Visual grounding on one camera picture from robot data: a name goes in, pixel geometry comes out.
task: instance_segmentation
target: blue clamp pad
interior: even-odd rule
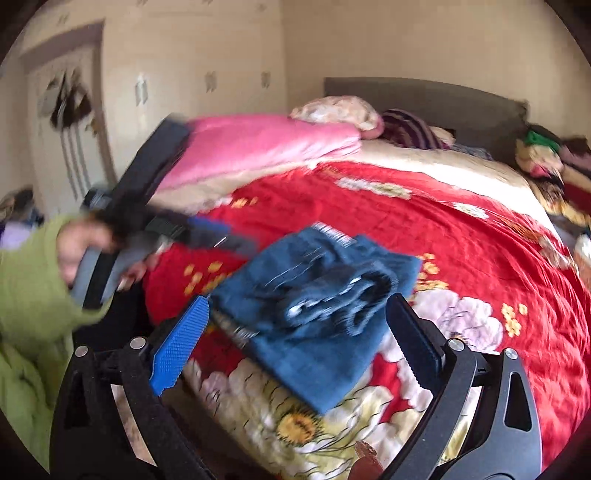
[[[216,220],[211,220],[202,215],[196,215],[189,219],[189,222],[197,227],[202,227],[210,230],[214,230],[220,233],[230,233],[232,230],[230,226],[223,222],[218,222]]]
[[[150,386],[162,395],[174,386],[209,321],[209,303],[196,297],[154,354]]]

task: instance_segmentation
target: metal bolt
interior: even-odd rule
[[[74,355],[76,355],[78,358],[81,358],[81,357],[85,356],[87,353],[88,353],[88,347],[86,345],[82,345],[76,349],[76,351],[74,352]]]
[[[458,340],[457,338],[451,338],[447,344],[449,345],[449,348],[455,350],[456,352],[461,352],[464,350],[464,342]]]
[[[512,348],[507,348],[505,350],[505,355],[508,356],[511,360],[517,360],[517,357],[519,356],[517,355],[517,352]]]
[[[146,339],[144,337],[135,337],[129,345],[134,350],[141,350],[146,346]]]

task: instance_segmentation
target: blue jeans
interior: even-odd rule
[[[371,363],[388,329],[386,301],[410,296],[420,267],[416,257],[319,223],[261,252],[210,303],[248,332],[250,356],[324,414]]]

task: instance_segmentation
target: green cloth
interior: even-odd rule
[[[560,150],[560,145],[556,143],[554,140],[551,140],[544,135],[537,134],[533,130],[527,132],[527,136],[525,137],[524,144],[526,145],[543,145],[544,147],[550,147],[554,150],[554,153],[558,153]]]
[[[0,251],[0,408],[27,449],[49,469],[51,419],[73,350],[72,331],[106,313],[74,303],[60,277],[56,239],[69,218]]]

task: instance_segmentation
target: floral pillow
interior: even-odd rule
[[[365,100],[351,95],[329,96],[294,108],[291,118],[312,124],[347,123],[357,127],[363,140],[378,138],[384,131],[384,121]]]

